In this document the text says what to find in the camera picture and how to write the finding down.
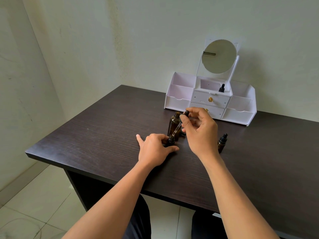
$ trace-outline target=person's right arm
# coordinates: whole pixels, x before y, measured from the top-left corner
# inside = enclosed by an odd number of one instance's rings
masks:
[[[187,108],[193,119],[180,118],[190,149],[205,166],[212,182],[228,239],[278,239],[226,168],[217,148],[217,124],[204,108]]]

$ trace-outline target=wood grain surface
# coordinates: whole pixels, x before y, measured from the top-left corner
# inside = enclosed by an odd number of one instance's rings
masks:
[[[121,85],[29,148],[29,157],[115,184],[138,161],[136,134],[167,133],[165,94]],[[216,120],[221,154],[253,204],[279,231],[319,238],[319,123],[257,112],[249,127]],[[204,166],[187,138],[155,168],[143,192],[218,212]]]

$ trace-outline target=round mirror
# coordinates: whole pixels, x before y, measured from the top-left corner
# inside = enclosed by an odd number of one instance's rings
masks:
[[[228,71],[234,64],[237,50],[228,40],[216,40],[210,43],[202,55],[205,68],[214,74]]]

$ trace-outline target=dropper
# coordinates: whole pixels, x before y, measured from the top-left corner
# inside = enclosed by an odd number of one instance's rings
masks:
[[[187,116],[187,117],[188,117],[188,115],[189,115],[189,111],[185,111],[185,113],[184,113],[183,115],[185,115],[185,116]],[[182,122],[181,122],[181,119],[180,119],[180,123],[178,124],[177,128],[175,129],[175,131],[172,133],[172,136],[174,136],[174,137],[175,137],[175,134],[176,134],[176,133],[177,133],[177,131],[181,128],[181,124],[182,124]]]

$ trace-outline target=drawer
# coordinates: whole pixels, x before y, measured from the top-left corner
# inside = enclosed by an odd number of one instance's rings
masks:
[[[221,119],[221,116],[223,115],[225,111],[225,109],[222,109],[222,108],[206,106],[206,105],[196,104],[196,103],[190,103],[190,106],[202,107],[204,109],[207,109],[208,114],[210,114],[212,118],[216,118],[216,119]]]
[[[228,96],[212,95],[206,92],[195,90],[192,97],[192,102],[226,108],[229,98],[230,97]]]

